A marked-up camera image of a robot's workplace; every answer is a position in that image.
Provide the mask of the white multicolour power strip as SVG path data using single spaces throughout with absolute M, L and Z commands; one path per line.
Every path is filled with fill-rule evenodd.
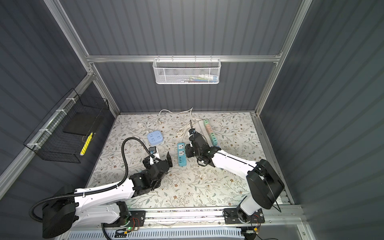
M 214 130 L 210 121 L 202 120 L 202 121 L 199 121 L 198 124 L 199 124 L 198 132 L 201 133 L 206 138 L 209 146 L 219 147 L 219 139 L 214 133 Z

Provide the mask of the teal tower power strip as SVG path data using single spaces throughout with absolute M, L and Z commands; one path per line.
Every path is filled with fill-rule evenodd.
M 185 144 L 184 143 L 178 143 L 177 144 L 177 151 L 178 151 L 178 164 L 180 167 L 186 167 L 187 166 L 187 156 L 186 156 L 186 150 L 185 150 Z

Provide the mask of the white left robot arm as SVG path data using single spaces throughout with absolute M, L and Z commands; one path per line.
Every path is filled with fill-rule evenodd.
M 125 201 L 160 187 L 161 180 L 173 167 L 170 155 L 165 160 L 146 157 L 144 162 L 145 170 L 122 182 L 84 189 L 74 189 L 71 185 L 61 188 L 43 203 L 43 238 L 57 237 L 73 226 L 132 226 L 134 221 Z

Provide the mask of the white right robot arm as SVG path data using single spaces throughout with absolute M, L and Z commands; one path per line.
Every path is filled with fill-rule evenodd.
M 236 215 L 247 223 L 260 209 L 271 209 L 285 189 L 285 184 L 267 160 L 248 161 L 210 146 L 195 129 L 189 130 L 187 157 L 195 157 L 199 166 L 211 166 L 233 173 L 247 181 L 250 194 L 237 207 Z

